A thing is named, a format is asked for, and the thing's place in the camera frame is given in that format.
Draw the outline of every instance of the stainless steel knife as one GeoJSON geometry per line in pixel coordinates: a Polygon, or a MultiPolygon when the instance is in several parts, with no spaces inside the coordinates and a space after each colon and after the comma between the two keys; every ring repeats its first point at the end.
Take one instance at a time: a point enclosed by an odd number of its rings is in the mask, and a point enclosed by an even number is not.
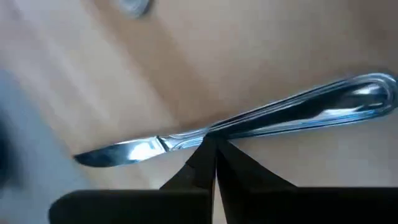
{"type": "Polygon", "coordinates": [[[75,159],[92,167],[133,164],[198,146],[206,134],[236,139],[353,123],[384,116],[397,107],[397,102],[397,79],[386,73],[369,73],[305,91],[206,128],[119,142],[75,155],[75,159]]]}

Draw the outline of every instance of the wooden surface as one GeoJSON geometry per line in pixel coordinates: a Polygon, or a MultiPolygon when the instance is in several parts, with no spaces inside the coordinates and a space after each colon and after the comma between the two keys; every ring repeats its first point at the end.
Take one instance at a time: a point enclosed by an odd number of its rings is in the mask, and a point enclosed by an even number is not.
{"type": "MultiPolygon", "coordinates": [[[[395,0],[163,0],[139,20],[110,0],[5,4],[1,65],[70,154],[398,71],[395,0]]],[[[397,118],[236,144],[298,185],[397,185],[397,118]]],[[[156,188],[192,152],[82,169],[97,187],[156,188]]]]}

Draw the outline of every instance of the black object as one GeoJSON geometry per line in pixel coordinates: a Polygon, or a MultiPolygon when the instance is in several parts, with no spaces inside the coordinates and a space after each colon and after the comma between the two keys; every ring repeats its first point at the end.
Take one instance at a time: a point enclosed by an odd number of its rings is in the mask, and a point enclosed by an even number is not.
{"type": "Polygon", "coordinates": [[[396,188],[302,188],[224,139],[207,136],[159,190],[83,190],[49,211],[63,223],[211,223],[217,176],[229,224],[396,222],[396,188]]]}

